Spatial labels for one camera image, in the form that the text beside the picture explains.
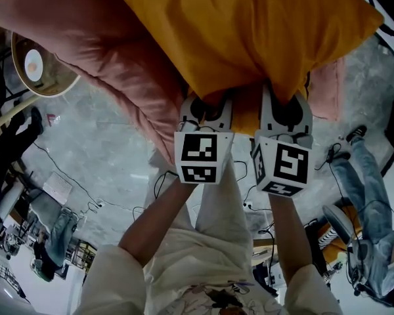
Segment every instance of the black cable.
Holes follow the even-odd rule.
[[[282,135],[287,135],[288,137],[291,137],[292,141],[294,139],[292,135],[287,134],[287,133],[280,133],[280,134],[276,134],[276,135],[271,135],[271,136],[269,136],[269,138],[276,137],[276,140],[278,140]]]
[[[93,213],[98,213],[97,210],[91,209],[89,204],[93,204],[95,206],[96,209],[99,209],[101,206],[100,204],[90,195],[90,193],[78,182],[76,181],[74,178],[70,177],[67,173],[65,173],[63,170],[61,170],[61,168],[57,165],[56,161],[54,161],[54,159],[50,156],[50,154],[48,153],[48,151],[42,147],[39,147],[36,143],[33,143],[37,148],[39,148],[40,150],[44,151],[47,156],[49,157],[49,159],[54,163],[55,167],[64,175],[66,175],[70,180],[72,180],[73,182],[75,182],[88,196],[89,198],[93,201],[92,202],[88,202],[87,204],[87,210],[88,211],[92,211]],[[108,205],[112,205],[113,207],[119,207],[120,209],[123,210],[128,210],[131,211],[131,209],[127,208],[127,207],[123,207],[122,205],[117,205],[117,204],[113,204],[111,202],[105,201],[102,199],[102,201]]]
[[[339,146],[339,149],[335,151],[335,150],[334,150],[334,146]],[[329,148],[329,150],[328,150],[328,155],[327,155],[326,159],[324,160],[324,162],[322,163],[322,165],[321,165],[319,168],[314,168],[314,170],[319,171],[319,170],[321,170],[322,167],[324,167],[324,165],[325,165],[326,162],[328,161],[328,157],[329,157],[329,155],[330,155],[331,149],[333,149],[333,153],[332,153],[331,157],[334,157],[334,155],[336,155],[338,152],[340,152],[340,150],[341,150],[341,144],[337,142],[337,143],[335,143],[333,146],[331,146],[331,148]]]
[[[92,209],[90,205],[93,205],[95,207],[95,209],[99,209],[99,206],[95,205],[92,202],[87,202],[87,210],[86,211],[80,211],[80,213],[83,213],[84,215],[88,212],[88,211],[92,211],[93,213],[98,213],[98,210]]]
[[[144,207],[134,207],[134,208],[133,208],[133,220],[134,220],[134,221],[136,221],[136,217],[134,217],[135,209],[143,209],[143,211],[146,210]]]
[[[248,175],[248,165],[245,161],[234,161],[234,163],[243,163],[245,165],[245,175],[243,177],[240,177],[237,182],[241,181],[242,179],[246,178]]]
[[[341,189],[340,189],[339,182],[337,181],[337,177],[335,176],[335,174],[334,174],[334,172],[333,172],[333,169],[331,168],[331,163],[329,163],[328,165],[330,166],[331,174],[333,174],[334,180],[336,180],[337,187],[339,188],[341,200],[344,200],[343,194],[342,194]]]
[[[271,250],[271,259],[270,259],[270,265],[269,265],[269,286],[273,288],[273,283],[271,281],[271,264],[273,262],[273,256],[274,256],[274,237],[273,237],[273,235],[271,234],[270,231],[267,230],[266,233],[268,233],[270,235],[270,237],[271,237],[271,239],[273,241],[273,249]]]
[[[248,204],[248,209],[252,211],[271,211],[271,209],[253,209],[251,204]]]
[[[270,225],[268,225],[268,227],[261,229],[261,230],[258,232],[258,234],[266,234],[266,233],[272,228],[273,225],[274,225],[274,221],[273,221],[273,223],[271,223]]]
[[[242,205],[243,205],[244,207],[247,206],[247,204],[246,204],[245,202],[246,202],[246,200],[248,199],[248,195],[250,194],[251,189],[255,188],[256,186],[257,186],[257,185],[254,184],[250,189],[248,189],[247,196],[245,196],[244,201],[242,202]]]
[[[34,144],[35,146],[37,146],[37,148],[39,148],[40,150],[43,150],[43,151],[48,155],[48,157],[50,158],[50,160],[54,163],[55,167],[56,167],[61,173],[65,174],[70,180],[72,180],[73,182],[75,182],[81,189],[83,189],[83,191],[89,196],[89,198],[93,201],[93,203],[95,203],[96,205],[99,205],[99,204],[97,203],[97,201],[95,201],[95,200],[93,199],[93,197],[89,194],[89,192],[88,192],[86,189],[84,189],[84,187],[82,187],[82,185],[81,185],[78,181],[76,181],[74,178],[68,176],[67,173],[65,173],[64,171],[61,170],[61,168],[56,164],[56,162],[55,162],[54,159],[50,156],[50,154],[48,153],[48,151],[47,151],[46,149],[44,149],[44,148],[42,148],[42,147],[39,147],[36,143],[33,143],[33,144]]]
[[[167,174],[171,174],[171,175],[174,175],[174,176],[178,176],[178,174],[174,173],[173,171],[166,171],[164,174],[161,174],[161,175],[158,177],[158,179],[156,180],[156,182],[155,182],[155,187],[153,187],[153,194],[154,194],[154,196],[155,196],[155,199],[159,197],[160,190],[162,189],[162,186],[164,185],[164,182],[165,182],[165,179],[166,179],[166,175],[167,175]],[[160,180],[162,177],[164,177],[164,179],[162,180],[162,183],[160,184],[158,193],[156,193],[156,186],[158,185],[158,182],[159,182],[159,180]]]
[[[219,131],[216,131],[213,127],[210,127],[210,126],[200,126],[198,128],[199,131],[201,131],[202,129],[211,129],[213,132],[219,132]]]
[[[312,224],[314,224],[314,223],[316,223],[316,222],[318,222],[318,219],[314,218],[311,222],[308,222],[307,224],[305,224],[305,225],[303,226],[303,228],[306,228],[307,226],[311,226]]]

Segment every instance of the person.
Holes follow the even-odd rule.
[[[45,230],[41,228],[38,239],[33,245],[34,260],[32,269],[47,282],[54,278],[57,270],[63,267],[66,251],[73,233],[76,231],[79,217],[64,207],[45,241]]]
[[[28,128],[16,134],[19,127],[25,122],[25,115],[23,112],[17,113],[0,136],[0,201],[3,198],[1,187],[5,181],[7,169],[12,162],[22,157],[22,154],[44,131],[42,117],[36,107],[33,107],[31,110],[31,119],[32,122],[29,124]]]
[[[185,202],[195,188],[176,178],[128,228],[118,246],[99,249],[76,315],[341,314],[313,266],[292,199],[269,196],[278,257],[288,284],[282,308],[252,276],[253,242],[232,160],[219,185],[204,186],[192,227]]]
[[[365,278],[378,298],[382,298],[394,289],[393,220],[378,164],[365,147],[366,131],[366,126],[362,125],[347,135],[352,155],[349,152],[334,155],[331,148],[329,162],[333,174],[358,212],[362,239],[372,243],[373,256],[362,261],[363,270],[369,272]],[[361,168],[364,184],[349,162],[351,156]]]

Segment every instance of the white sleeve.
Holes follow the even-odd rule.
[[[284,307],[290,314],[308,310],[314,314],[343,314],[333,293],[314,265],[300,268],[286,290]]]
[[[141,265],[114,245],[101,247],[83,286],[75,315],[143,314],[146,286]]]

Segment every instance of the gray floor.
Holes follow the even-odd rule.
[[[7,64],[7,80],[16,87],[17,78]],[[369,128],[366,143],[383,166],[392,153],[392,147],[383,131],[387,125],[394,100],[394,56],[384,54],[376,38],[369,39],[347,57],[347,77],[344,105],[339,122],[315,119],[313,150],[317,167],[323,162],[328,147],[341,142],[344,136],[358,124]],[[46,123],[45,132],[37,139],[38,146],[46,148],[58,166],[76,179],[94,200],[104,201],[97,213],[88,211],[78,236],[96,246],[115,243],[123,231],[133,222],[132,210],[142,206],[148,189],[148,181],[156,170],[148,166],[153,146],[129,124],[112,99],[81,80],[64,96],[40,100],[37,107],[46,119],[54,114],[51,126]],[[242,196],[254,184],[254,172],[250,163],[250,143],[246,136],[236,136],[232,154],[235,160],[248,163],[249,174],[239,182]],[[23,156],[33,179],[42,186],[53,171],[60,173],[45,152],[31,146]],[[244,175],[244,166],[236,164],[236,176]],[[80,213],[87,210],[87,193],[74,181],[68,207]],[[201,188],[187,202],[192,221],[195,221],[201,198]],[[296,200],[297,210],[303,222],[321,215],[324,204],[339,198],[338,187],[329,168],[316,172],[309,189]],[[265,194],[252,190],[248,202],[254,209],[269,206]],[[246,210],[248,225],[254,234],[271,221],[268,211],[254,213]]]

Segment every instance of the orange pillow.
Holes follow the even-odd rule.
[[[358,47],[383,23],[364,0],[124,1],[208,103],[217,91],[269,78],[286,104],[309,71]],[[244,126],[257,127],[259,103],[245,93],[241,99],[252,101]]]

